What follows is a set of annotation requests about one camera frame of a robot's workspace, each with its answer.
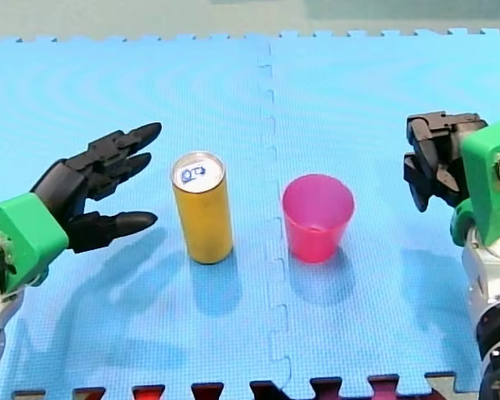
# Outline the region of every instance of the pink cup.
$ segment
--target pink cup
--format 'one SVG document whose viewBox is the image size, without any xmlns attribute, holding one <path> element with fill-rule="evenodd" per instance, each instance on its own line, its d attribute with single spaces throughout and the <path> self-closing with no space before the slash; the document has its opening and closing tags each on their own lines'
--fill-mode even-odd
<svg viewBox="0 0 500 400">
<path fill-rule="evenodd" d="M 355 208 L 346 186 L 320 174 L 289 183 L 282 206 L 289 250 L 305 263 L 323 263 L 333 256 Z"/>
</svg>

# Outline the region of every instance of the can lid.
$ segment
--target can lid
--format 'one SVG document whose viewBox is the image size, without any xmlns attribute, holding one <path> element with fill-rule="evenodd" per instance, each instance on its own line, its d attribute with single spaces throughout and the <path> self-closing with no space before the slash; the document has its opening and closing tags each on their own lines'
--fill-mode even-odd
<svg viewBox="0 0 500 400">
<path fill-rule="evenodd" d="M 223 163 L 210 152 L 190 152 L 172 167 L 172 183 L 190 193 L 203 193 L 224 179 Z"/>
</svg>

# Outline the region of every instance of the plastic cup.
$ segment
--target plastic cup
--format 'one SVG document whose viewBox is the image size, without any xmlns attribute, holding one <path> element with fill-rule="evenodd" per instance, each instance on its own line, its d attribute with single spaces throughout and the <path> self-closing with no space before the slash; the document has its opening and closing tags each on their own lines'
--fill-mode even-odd
<svg viewBox="0 0 500 400">
<path fill-rule="evenodd" d="M 282 207 L 289 250 L 305 263 L 323 263 L 333 256 L 355 208 L 352 192 L 321 174 L 289 183 Z"/>
</svg>

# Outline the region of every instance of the green robot wrist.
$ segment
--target green robot wrist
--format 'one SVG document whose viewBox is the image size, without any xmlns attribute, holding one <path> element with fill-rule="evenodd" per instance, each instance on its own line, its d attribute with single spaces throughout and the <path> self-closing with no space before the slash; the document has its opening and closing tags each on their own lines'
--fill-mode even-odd
<svg viewBox="0 0 500 400">
<path fill-rule="evenodd" d="M 0 202 L 0 293 L 41 282 L 68 235 L 34 193 Z"/>
</svg>

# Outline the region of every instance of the green robot part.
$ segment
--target green robot part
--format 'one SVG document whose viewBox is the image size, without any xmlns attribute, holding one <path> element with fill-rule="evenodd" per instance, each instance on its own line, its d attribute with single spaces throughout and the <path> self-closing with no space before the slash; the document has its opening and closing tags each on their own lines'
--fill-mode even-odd
<svg viewBox="0 0 500 400">
<path fill-rule="evenodd" d="M 456 207 L 452 238 L 463 246 L 475 225 L 483 244 L 490 246 L 500 238 L 500 122 L 465 137 L 461 154 L 470 197 Z"/>
<path fill-rule="evenodd" d="M 68 235 L 34 193 L 0 202 L 0 293 L 44 277 Z"/>
</svg>

